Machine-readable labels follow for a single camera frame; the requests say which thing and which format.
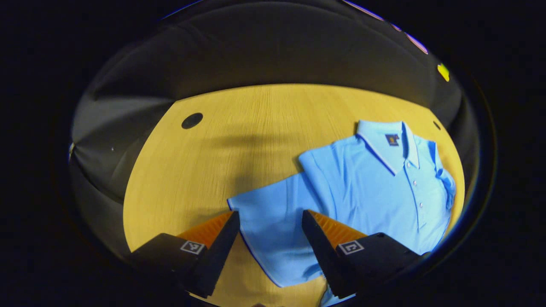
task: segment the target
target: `polo shirt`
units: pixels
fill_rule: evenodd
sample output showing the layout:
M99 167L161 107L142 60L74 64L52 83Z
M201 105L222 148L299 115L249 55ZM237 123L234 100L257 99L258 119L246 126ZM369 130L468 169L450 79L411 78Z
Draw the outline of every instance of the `polo shirt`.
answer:
M361 120L356 135L306 151L299 162L303 173L228 199L248 249L279 287L322 274L301 227L303 210L386 233L420 255L447 229L455 182L436 143L404 122Z

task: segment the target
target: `wood grain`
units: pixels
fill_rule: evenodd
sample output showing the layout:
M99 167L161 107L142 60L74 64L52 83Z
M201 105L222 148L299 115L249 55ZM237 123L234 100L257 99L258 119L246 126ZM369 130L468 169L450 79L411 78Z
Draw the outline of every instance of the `wood grain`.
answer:
M201 123L182 129L191 114ZM297 157L355 134L358 120L405 121L437 143L457 195L451 230L464 201L462 165L448 133L427 108L355 88L279 84L234 88L177 101L146 141L131 173L123 224L134 251L164 232L178 235L228 211L226 200L301 172ZM440 130L433 124L435 121ZM278 288L238 235L206 301L219 306L317 306L324 278Z

